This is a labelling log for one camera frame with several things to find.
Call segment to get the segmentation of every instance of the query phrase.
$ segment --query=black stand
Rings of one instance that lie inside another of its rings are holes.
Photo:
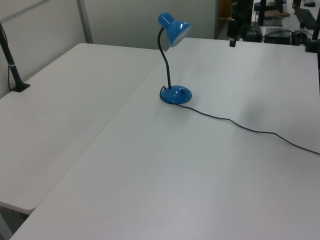
[[[318,40],[320,31],[320,8],[318,11],[318,16],[315,21],[314,31],[312,34],[312,38],[307,40],[307,43],[305,45],[305,51],[307,53],[318,53],[319,54],[319,47],[320,47],[320,41]]]
[[[159,34],[158,34],[158,47],[159,47],[159,50],[162,54],[162,57],[164,58],[164,61],[165,61],[165,65],[166,65],[166,75],[167,75],[167,78],[168,78],[168,88],[171,89],[171,81],[170,81],[170,69],[169,69],[169,64],[168,64],[168,61],[167,61],[167,58],[164,54],[164,51],[162,50],[162,47],[161,47],[161,44],[160,44],[160,37],[161,37],[161,34],[163,32],[164,28],[162,27],[159,31]]]
[[[6,61],[8,62],[8,66],[12,72],[12,75],[13,75],[13,78],[15,81],[15,87],[13,89],[11,89],[11,91],[20,93],[23,90],[30,87],[30,84],[24,83],[20,78],[16,64],[15,64],[14,59],[11,55],[10,50],[9,50],[8,42],[5,37],[5,33],[3,32],[3,28],[1,26],[1,24],[0,24],[0,44],[1,44]]]
[[[282,27],[282,21],[279,18],[265,20],[266,4],[267,4],[267,0],[260,1],[259,18],[258,18],[259,26]]]

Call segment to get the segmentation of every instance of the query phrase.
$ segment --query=desk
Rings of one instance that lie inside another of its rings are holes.
[[[79,44],[0,100],[0,205],[30,214],[161,58]]]
[[[166,56],[186,106],[320,150],[316,54],[186,38]],[[12,240],[320,236],[320,157],[162,102],[166,79],[160,61]]]
[[[254,0],[254,3],[259,3],[259,2],[260,2],[260,0]],[[304,31],[308,31],[311,34],[314,33],[314,31],[310,30],[310,29],[306,29],[306,28],[305,29],[300,29],[300,22],[299,22],[297,16],[295,15],[295,10],[292,8],[292,2],[293,2],[292,0],[287,0],[287,3],[283,5],[283,11],[289,13],[290,16],[282,18],[282,20],[281,20],[282,21],[282,27],[279,27],[279,26],[262,26],[261,27],[261,31],[262,31],[263,35],[265,35],[266,28],[284,28],[284,29],[289,29],[291,31],[304,30]],[[312,0],[312,2],[315,2],[315,7],[304,6],[304,2],[301,0],[300,8],[309,9],[310,12],[312,13],[312,15],[314,16],[314,18],[317,19],[319,8],[320,8],[320,0]],[[256,12],[253,12],[252,21],[254,22],[255,19],[256,19],[256,22],[257,22],[258,21],[258,17],[259,17],[259,15],[257,14],[257,16],[256,16]]]

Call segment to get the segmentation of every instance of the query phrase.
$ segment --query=blue desk lamp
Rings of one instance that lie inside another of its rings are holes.
[[[158,21],[162,26],[158,34],[158,47],[166,64],[166,75],[168,78],[168,88],[165,88],[161,92],[161,100],[167,104],[184,104],[191,99],[191,91],[184,86],[171,86],[169,64],[164,51],[161,48],[160,36],[165,29],[170,47],[173,48],[179,44],[182,39],[184,39],[184,37],[190,32],[192,26],[190,23],[184,21],[176,21],[168,12],[161,13]]]

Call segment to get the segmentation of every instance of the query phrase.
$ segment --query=lamp base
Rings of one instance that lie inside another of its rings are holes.
[[[167,104],[184,104],[192,98],[191,91],[184,86],[168,87],[161,92],[161,100]]]
[[[16,86],[11,89],[12,92],[21,93],[22,91],[26,90],[28,87],[30,87],[30,84],[24,83],[23,87],[17,88]]]

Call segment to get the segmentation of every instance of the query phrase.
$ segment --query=keyboard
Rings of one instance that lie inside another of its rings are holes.
[[[316,26],[316,19],[314,16],[311,14],[310,10],[308,9],[303,9],[303,8],[295,8],[295,15],[298,18],[301,24],[305,24],[306,29],[309,30],[314,30]]]

